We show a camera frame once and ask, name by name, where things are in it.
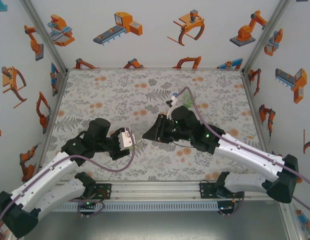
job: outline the table surface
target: table surface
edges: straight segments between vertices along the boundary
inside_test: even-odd
[[[66,84],[44,166],[67,140],[88,128],[95,118],[111,122],[109,134],[130,127],[141,136],[169,107],[165,101],[184,86],[196,95],[196,104],[209,124],[224,129],[253,147],[259,141],[239,71],[227,70],[72,70]],[[179,141],[178,144],[189,146]],[[120,169],[129,157],[112,161],[108,153],[93,160]],[[86,162],[63,178],[87,172],[97,181],[198,181],[216,180],[223,171],[251,173],[245,166],[190,147],[144,141],[131,166],[120,173],[106,172]]]

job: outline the metal frame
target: metal frame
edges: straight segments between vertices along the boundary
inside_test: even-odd
[[[256,132],[258,135],[260,147],[264,152],[270,152],[269,144],[266,141],[266,136],[264,134],[264,131],[262,130],[262,122],[259,117],[258,108],[254,99],[254,95],[250,88],[250,82],[246,75],[243,74],[243,85],[246,92],[247,100],[249,107],[251,109],[251,114],[253,117],[253,121],[255,124]],[[300,224],[298,222],[297,217],[295,216],[295,208],[293,203],[290,204],[286,203],[279,203],[280,210],[283,217],[283,223],[287,230],[288,239],[290,240],[302,240],[303,239],[303,233],[302,229],[300,227]]]
[[[20,0],[22,6],[24,7],[25,11],[27,12],[29,18],[35,25],[35,29],[37,33],[42,38],[46,48],[52,55],[54,61],[56,62],[56,65],[58,66],[58,70],[65,75],[67,73],[67,68],[64,64],[64,61],[62,60],[61,56],[57,52],[55,45],[51,38],[49,37],[48,32],[46,31],[41,19],[39,18],[39,15],[37,14],[35,8],[33,7],[30,0]]]
[[[260,53],[264,52],[263,49],[268,42],[270,36],[272,36],[273,31],[279,22],[281,16],[286,11],[288,5],[292,2],[292,0],[280,0],[275,11],[273,12],[272,16],[270,17],[269,21],[266,24],[266,27],[260,36],[255,48],[253,49],[252,53],[250,54],[247,63],[244,67],[244,75],[247,76],[249,71],[252,69],[255,61],[257,60]]]
[[[53,134],[53,130],[54,130],[54,126],[55,126],[55,121],[56,121],[56,118],[57,118],[57,114],[58,114],[58,110],[59,110],[59,107],[60,107],[60,103],[61,103],[61,100],[63,99],[66,83],[67,83],[67,80],[68,80],[68,75],[69,75],[69,72],[67,72],[67,74],[64,75],[61,78],[61,81],[60,81],[60,85],[59,85],[59,89],[58,89],[58,93],[57,93],[56,106],[55,106],[55,108],[53,110],[53,114],[52,114],[52,116],[51,116],[51,118],[49,120],[49,123],[48,123],[48,128],[47,128],[47,131],[46,131],[46,138],[45,138],[45,142],[43,144],[43,150],[41,151],[40,158],[38,160],[38,163],[35,166],[34,173],[36,173],[36,174],[39,172],[40,168],[42,167],[42,164],[45,161],[45,157],[46,157],[46,153],[47,153],[47,150],[48,150],[49,141],[50,141],[51,135]]]
[[[72,71],[82,71],[83,69],[72,69]],[[90,69],[90,71],[99,71],[100,69]],[[127,69],[128,71],[140,71],[140,69]],[[148,68],[147,70],[159,70],[158,68]],[[184,71],[185,69],[176,69],[175,71]],[[192,71],[239,71],[237,69],[216,69],[216,68],[199,68]],[[51,122],[54,123],[57,117],[58,109],[62,100],[65,90],[66,82],[69,73],[63,78],[58,101]],[[255,128],[257,131],[258,139],[261,149],[269,152],[269,145],[267,144],[266,137],[262,131],[262,123],[258,113],[253,93],[250,88],[248,77],[242,73],[242,80],[246,92],[249,107],[252,112]],[[49,139],[52,135],[54,125],[50,124],[47,131],[47,138],[44,143],[44,149],[40,158],[40,164],[43,163],[47,152]],[[61,181],[57,186],[63,185],[66,181]],[[97,183],[110,183],[112,184],[111,199],[105,202],[199,202],[203,201],[199,193],[199,181],[98,181]],[[205,201],[223,201],[225,199],[205,199]],[[247,192],[246,201],[273,201],[267,195],[262,193]],[[286,235],[291,240],[302,240],[302,230],[296,217],[294,217],[293,204],[280,203],[280,210],[282,213],[283,224],[286,228]]]

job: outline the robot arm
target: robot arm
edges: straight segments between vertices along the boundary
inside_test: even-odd
[[[215,185],[215,190],[221,197],[226,197],[230,193],[250,191],[266,193],[282,203],[291,202],[297,176],[261,156],[267,156],[297,172],[297,159],[294,156],[287,155],[282,158],[268,154],[240,142],[218,127],[209,126],[222,138],[219,139],[204,124],[201,124],[194,112],[180,106],[172,111],[171,119],[167,119],[163,114],[158,115],[156,123],[143,135],[143,138],[166,144],[178,140],[190,141],[198,151],[231,158],[257,172],[238,175],[222,172]]]
[[[67,184],[55,189],[53,187],[64,175],[85,162],[81,158],[69,158],[71,155],[91,159],[95,153],[109,152],[113,160],[129,155],[129,150],[125,148],[132,145],[131,140],[129,143],[127,138],[134,139],[133,134],[127,136],[128,131],[120,128],[110,137],[106,137],[109,127],[110,123],[105,119],[97,118],[91,121],[87,131],[67,141],[62,151],[28,182],[11,194],[5,191],[0,193],[0,215],[10,206],[3,216],[3,221],[17,238],[28,234],[40,219],[64,202],[74,198],[88,199],[92,196],[103,198],[96,192],[96,182],[84,172],[76,174]]]

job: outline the conveyor illustration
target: conveyor illustration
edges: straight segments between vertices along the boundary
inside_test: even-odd
[[[300,69],[295,76],[292,76],[281,69],[276,68],[275,76],[280,82],[290,86],[294,92],[294,103],[299,103],[304,97],[304,86],[307,84],[307,74],[304,69]]]
[[[242,62],[243,62],[243,59],[239,58],[239,59],[236,59],[234,61],[225,62],[224,64],[219,65],[217,68],[218,69],[228,69],[228,68],[231,68],[231,67],[235,67],[235,69],[239,69],[241,64],[242,64]]]
[[[133,21],[133,16],[126,12],[115,13],[115,21],[116,25],[114,27],[94,38],[95,43],[105,45],[111,39],[115,39],[116,36],[120,37],[122,33],[132,32],[138,36],[143,34],[142,25]]]

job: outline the white wall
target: white wall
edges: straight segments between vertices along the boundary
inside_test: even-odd
[[[39,142],[44,142],[39,117],[36,113],[36,102],[41,91],[51,108],[54,109],[57,95],[52,97],[50,79],[50,53],[44,46],[44,58],[35,61],[35,53],[30,47],[30,38],[25,34],[24,25],[33,27],[20,1],[4,1],[8,4],[7,12],[0,12],[0,192],[10,192],[22,184],[22,170],[19,165],[19,154],[26,153]],[[34,33],[38,43],[42,39]],[[12,91],[3,93],[7,87],[2,86],[1,67],[14,66],[24,76],[27,86],[19,91],[27,100],[13,108],[19,100]],[[41,111],[47,115],[48,110],[42,104]],[[36,155],[29,161],[35,164],[41,155],[43,145],[36,150]]]
[[[255,100],[258,107],[265,104],[276,112],[270,143],[272,149],[283,156],[297,157],[299,172],[310,178],[310,147],[303,154],[303,129],[306,129],[306,142],[310,141],[310,1],[292,1],[275,30],[280,28],[283,28],[283,38],[279,49],[273,56],[262,52],[254,64],[254,70],[261,69],[260,92]],[[290,87],[275,79],[276,68],[293,76],[300,68],[305,69],[307,85],[304,98],[298,104],[293,102]],[[255,91],[256,81],[251,87]],[[264,130],[268,135],[266,124],[264,122]],[[310,206],[310,186],[307,183],[298,184],[294,195]]]
[[[269,20],[278,0],[32,0],[42,22],[50,22],[52,14],[62,17],[73,29],[75,41],[56,46],[66,66],[73,68],[75,60],[83,60],[102,68],[122,68],[136,58],[144,67],[173,67],[185,57],[202,56],[199,67],[212,67],[237,58],[249,57],[257,41],[237,47],[229,41],[238,30],[250,22],[257,10]],[[173,23],[196,9],[205,19],[205,30],[197,41],[184,36],[185,46],[168,39],[178,39],[180,27]],[[142,24],[143,34],[133,33],[116,37],[104,46],[93,39],[115,25],[115,12],[127,12]],[[260,37],[262,29],[256,25],[252,36]]]

